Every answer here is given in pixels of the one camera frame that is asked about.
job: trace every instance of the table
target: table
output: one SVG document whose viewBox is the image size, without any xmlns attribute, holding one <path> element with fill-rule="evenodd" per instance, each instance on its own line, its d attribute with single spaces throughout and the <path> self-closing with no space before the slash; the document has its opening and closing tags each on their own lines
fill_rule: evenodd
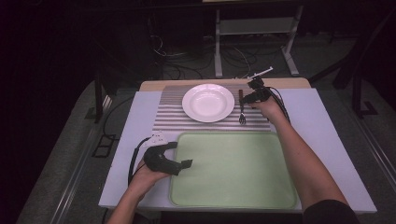
<svg viewBox="0 0 396 224">
<path fill-rule="evenodd" d="M 167 85 L 198 85 L 202 83 L 244 84 L 246 79 L 208 79 L 183 81 L 147 81 L 136 93 L 130 114 L 110 168 L 99 205 L 114 208 L 127 188 L 127 175 L 133 149 L 151 135 L 152 127 L 161 99 L 162 90 Z M 357 213 L 373 213 L 376 208 L 366 188 L 361 182 L 329 115 L 315 89 L 311 89 L 304 78 L 264 79 L 267 86 L 278 88 L 289 111 L 291 122 L 300 136 L 311 146 L 331 172 L 352 209 Z M 168 141 L 176 141 L 177 136 L 165 134 Z M 144 154 L 140 150 L 137 161 Z M 165 154 L 172 160 L 172 153 Z M 139 208 L 157 211 L 233 211 L 233 212 L 301 212 L 301 204 L 292 209 L 238 209 L 175 206 L 169 199 L 170 179 L 160 180 L 139 204 Z"/>
</svg>

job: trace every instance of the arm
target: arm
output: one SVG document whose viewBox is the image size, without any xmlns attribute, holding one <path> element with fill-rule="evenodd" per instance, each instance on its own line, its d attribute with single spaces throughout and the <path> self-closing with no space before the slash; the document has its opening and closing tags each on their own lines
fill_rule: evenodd
<svg viewBox="0 0 396 224">
<path fill-rule="evenodd" d="M 314 203 L 332 199 L 347 204 L 329 171 L 311 147 L 286 120 L 275 99 L 250 104 L 260 109 L 276 127 L 285 161 L 303 210 Z"/>
<path fill-rule="evenodd" d="M 137 167 L 134 178 L 107 223 L 131 224 L 137 204 L 158 180 L 169 176 L 165 173 L 151 171 L 143 161 L 139 162 Z"/>
</svg>

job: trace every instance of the hand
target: hand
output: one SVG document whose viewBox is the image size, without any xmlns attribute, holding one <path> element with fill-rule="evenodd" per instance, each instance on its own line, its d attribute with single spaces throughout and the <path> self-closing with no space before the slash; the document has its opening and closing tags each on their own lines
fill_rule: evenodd
<svg viewBox="0 0 396 224">
<path fill-rule="evenodd" d="M 137 165 L 136 172 L 134 173 L 134 178 L 127 190 L 132 191 L 134 195 L 137 195 L 140 201 L 158 180 L 167 176 L 170 175 L 162 172 L 151 171 L 143 161 L 140 161 Z"/>
<path fill-rule="evenodd" d="M 248 105 L 251 107 L 259 108 L 260 111 L 262 112 L 262 115 L 271 121 L 279 118 L 280 117 L 279 115 L 281 115 L 281 117 L 284 118 L 282 110 L 280 109 L 279 105 L 276 103 L 276 100 L 272 96 L 264 102 L 256 102 Z"/>
</svg>

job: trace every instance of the plate rim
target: plate rim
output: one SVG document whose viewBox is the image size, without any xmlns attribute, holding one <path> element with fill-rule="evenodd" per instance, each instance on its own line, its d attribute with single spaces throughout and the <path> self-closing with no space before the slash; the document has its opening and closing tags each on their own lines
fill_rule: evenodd
<svg viewBox="0 0 396 224">
<path fill-rule="evenodd" d="M 194 116 L 195 114 L 192 114 L 188 109 L 186 109 L 187 106 L 188 106 L 187 99 L 188 99 L 189 96 L 195 95 L 195 94 L 192 94 L 194 89 L 205 87 L 203 90 L 207 90 L 207 89 L 209 89 L 208 87 L 210 87 L 210 86 L 217 87 L 217 88 L 220 88 L 221 90 L 223 90 L 222 94 L 224 95 L 224 97 L 226 99 L 226 103 L 227 103 L 226 109 L 225 109 L 226 112 L 223 112 L 223 114 L 221 116 L 214 117 L 213 119 L 208 119 L 208 118 L 203 118 L 203 117 L 196 117 L 196 116 Z M 184 94 L 181 104 L 182 104 L 184 113 L 186 113 L 187 116 L 189 116 L 191 119 L 194 119 L 194 120 L 197 120 L 197 121 L 200 121 L 200 122 L 204 122 L 204 123 L 210 123 L 210 122 L 216 122 L 216 121 L 219 121 L 219 120 L 227 118 L 227 116 L 229 116 L 233 112 L 233 108 L 235 106 L 235 99 L 233 97 L 233 94 L 227 88 L 225 88 L 223 86 L 220 86 L 218 84 L 206 83 L 206 84 L 201 84 L 201 85 L 197 85 L 197 86 L 194 86 L 194 87 L 190 88 Z"/>
</svg>

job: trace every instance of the person's left hand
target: person's left hand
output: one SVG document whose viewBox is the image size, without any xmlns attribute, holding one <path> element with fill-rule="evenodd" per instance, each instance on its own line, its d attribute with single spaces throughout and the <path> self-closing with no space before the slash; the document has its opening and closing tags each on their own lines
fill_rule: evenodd
<svg viewBox="0 0 396 224">
<path fill-rule="evenodd" d="M 170 175 L 162 172 L 151 171 L 143 161 L 140 161 L 127 190 L 131 190 L 135 195 L 139 196 L 140 200 L 142 200 L 145 194 L 149 192 L 158 180 L 167 176 Z"/>
</svg>

